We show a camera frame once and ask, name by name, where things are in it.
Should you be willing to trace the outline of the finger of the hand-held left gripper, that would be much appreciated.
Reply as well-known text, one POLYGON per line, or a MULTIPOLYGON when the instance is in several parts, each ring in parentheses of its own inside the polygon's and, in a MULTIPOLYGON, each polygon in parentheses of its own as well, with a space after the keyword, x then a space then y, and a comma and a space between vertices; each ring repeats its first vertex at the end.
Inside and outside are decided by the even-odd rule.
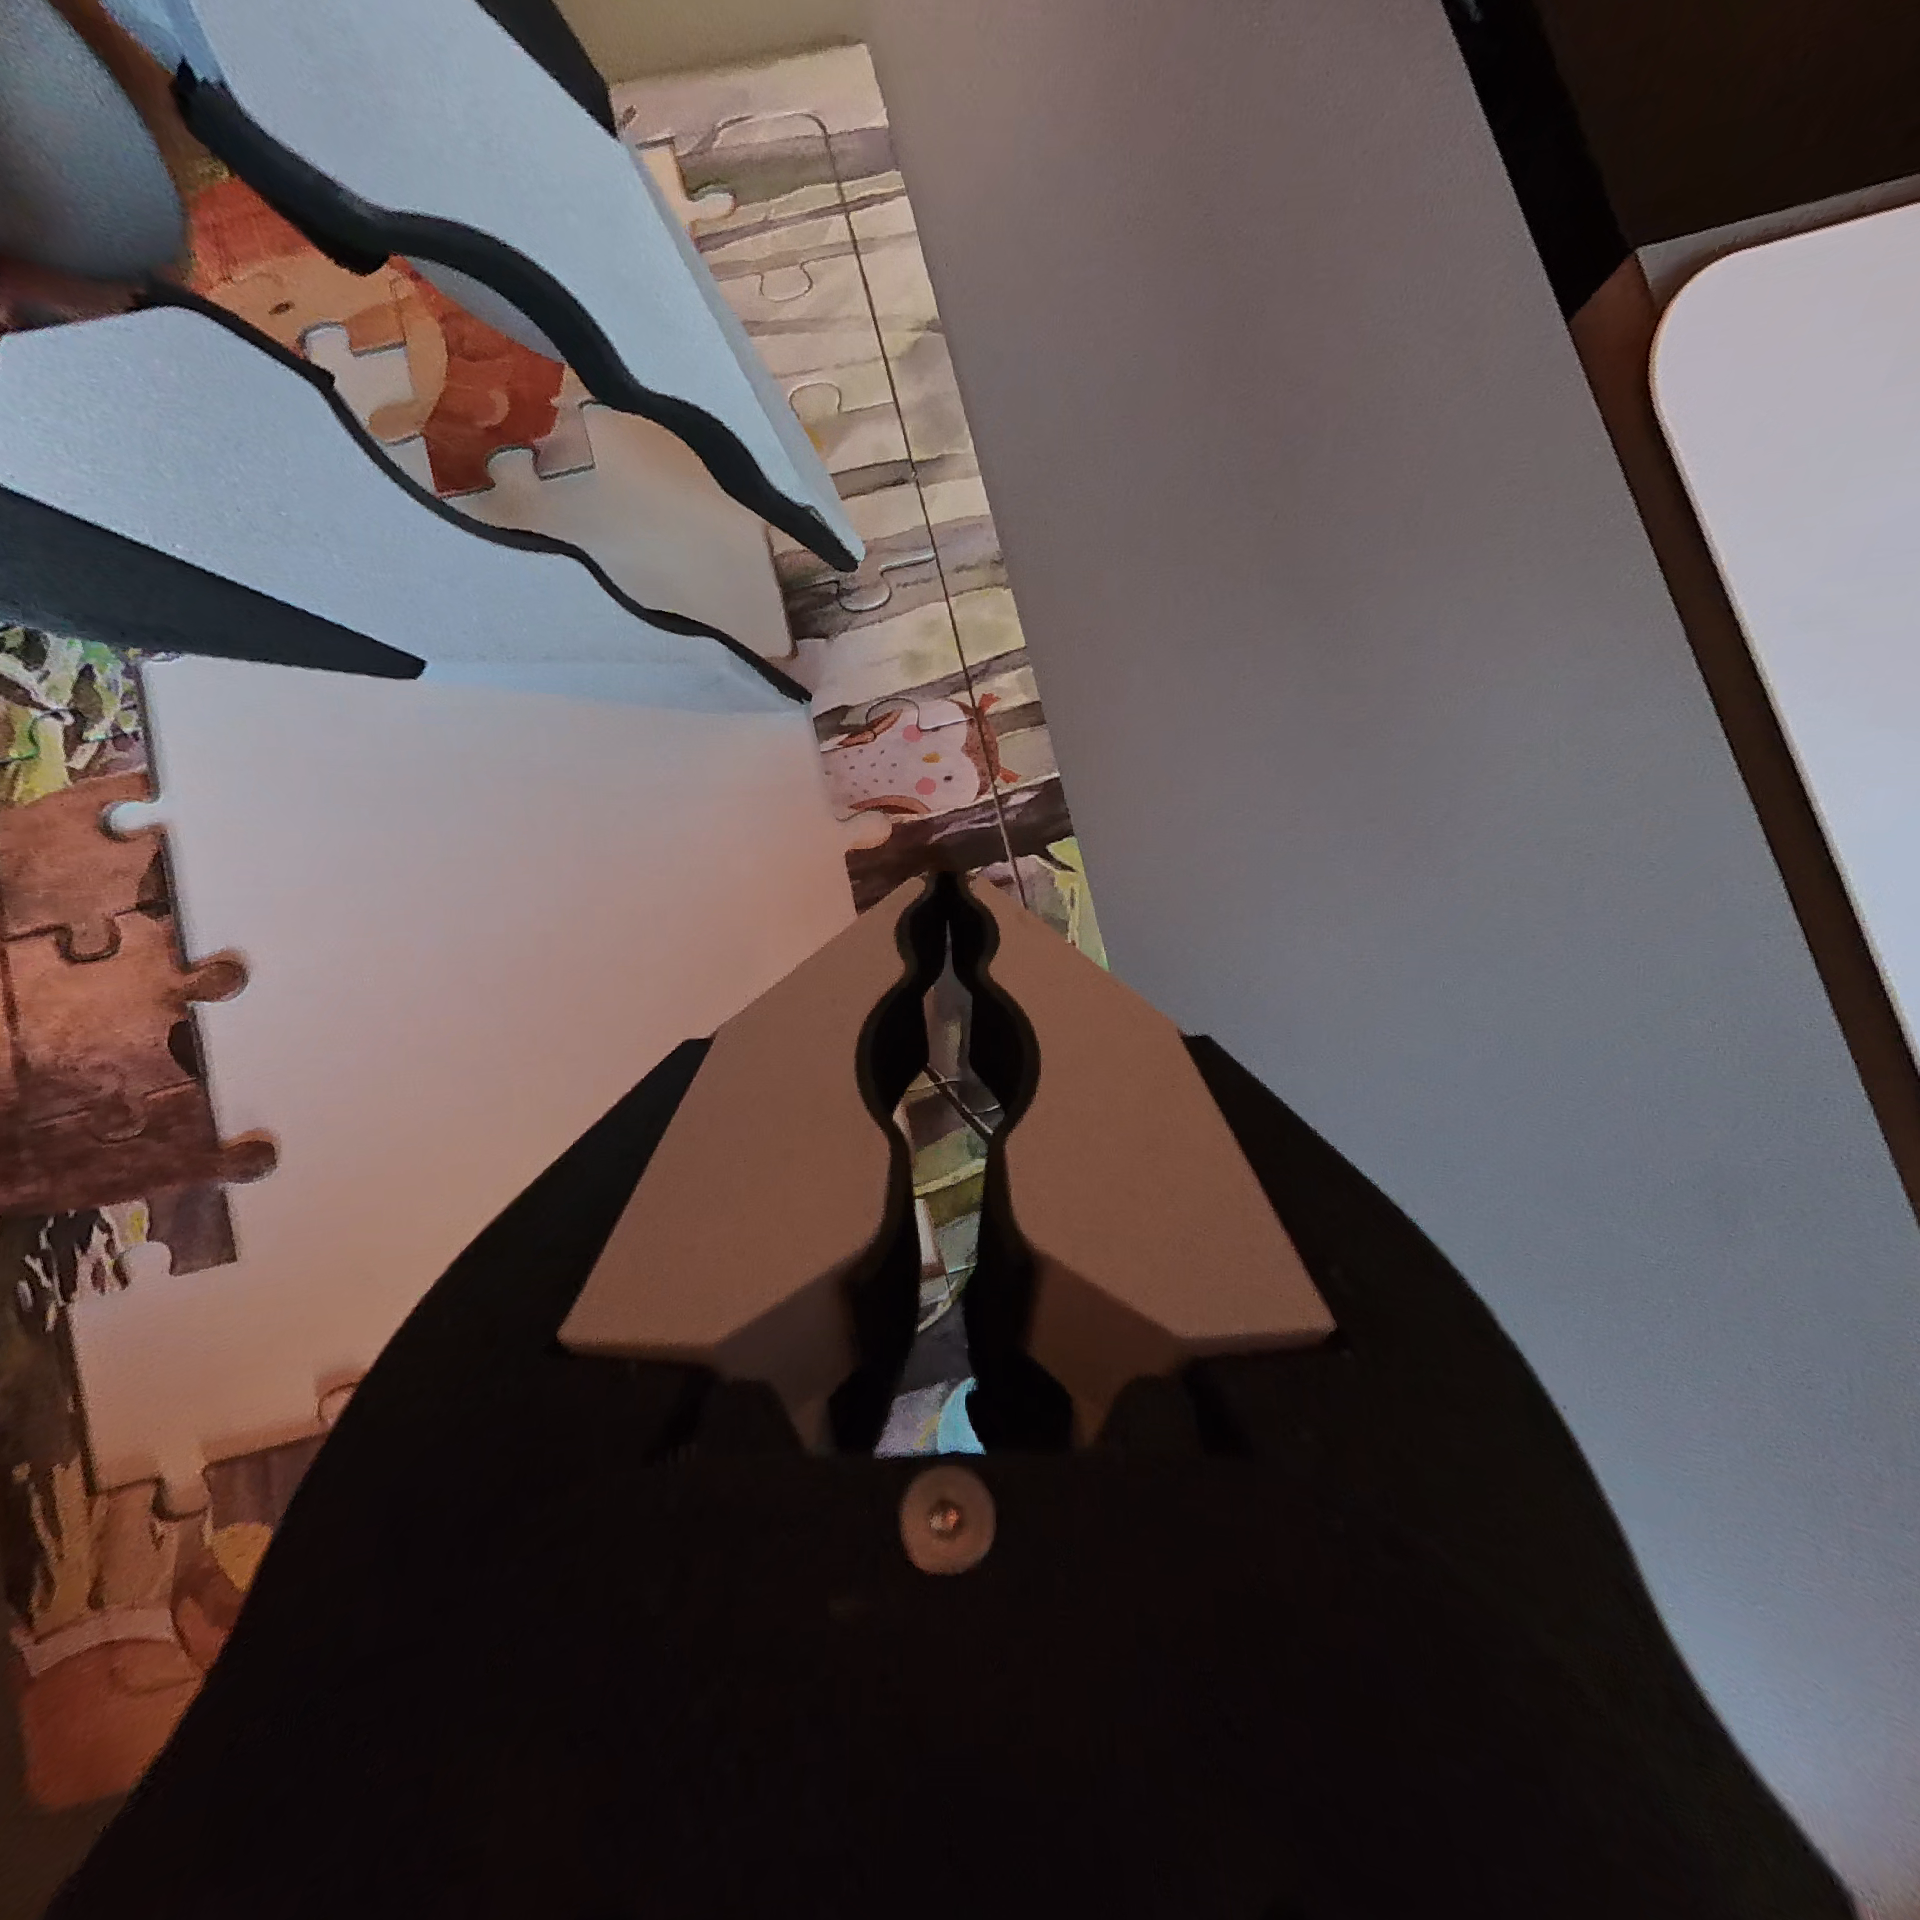
POLYGON ((0 441, 5 491, 420 663, 352 676, 576 695, 634 664, 652 707, 805 707, 794 676, 637 609, 580 545, 452 516, 321 368, 185 295, 5 333, 0 441))
POLYGON ((183 0, 185 126, 352 270, 414 261, 486 325, 659 418, 824 569, 862 536, 652 176, 486 8, 183 0))

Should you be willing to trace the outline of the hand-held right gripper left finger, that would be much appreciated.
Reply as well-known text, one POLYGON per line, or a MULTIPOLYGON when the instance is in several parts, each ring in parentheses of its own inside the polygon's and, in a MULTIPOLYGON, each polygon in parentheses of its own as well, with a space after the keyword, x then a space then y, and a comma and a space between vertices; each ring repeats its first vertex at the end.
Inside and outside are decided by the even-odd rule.
POLYGON ((913 1151, 955 879, 904 879, 742 1009, 667 1121, 561 1347, 767 1379, 799 1437, 874 1453, 913 1325, 913 1151))

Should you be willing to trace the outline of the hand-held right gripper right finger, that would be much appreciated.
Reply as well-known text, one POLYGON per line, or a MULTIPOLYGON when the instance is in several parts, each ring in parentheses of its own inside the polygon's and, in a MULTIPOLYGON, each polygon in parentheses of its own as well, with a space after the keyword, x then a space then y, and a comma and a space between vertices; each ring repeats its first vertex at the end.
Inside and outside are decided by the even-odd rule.
POLYGON ((946 894, 999 1100, 969 1279, 975 1434, 1084 1448, 1133 1379, 1332 1331, 1184 1031, 993 884, 946 894))

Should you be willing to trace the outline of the jigsaw puzzle board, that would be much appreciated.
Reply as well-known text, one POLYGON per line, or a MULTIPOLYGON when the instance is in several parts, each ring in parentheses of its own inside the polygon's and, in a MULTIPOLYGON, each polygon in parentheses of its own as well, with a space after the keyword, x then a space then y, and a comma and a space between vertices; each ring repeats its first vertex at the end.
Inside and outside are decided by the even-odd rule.
POLYGON ((27 1820, 123 1803, 401 1311, 611 1090, 880 879, 874 723, 1019 663, 913 198, 862 46, 622 91, 622 140, 814 428, 833 577, 659 418, 414 261, 332 265, 164 126, 183 288, 332 375, 479 529, 580 545, 805 707, 371 677, 5 617, 5 1749, 27 1820))

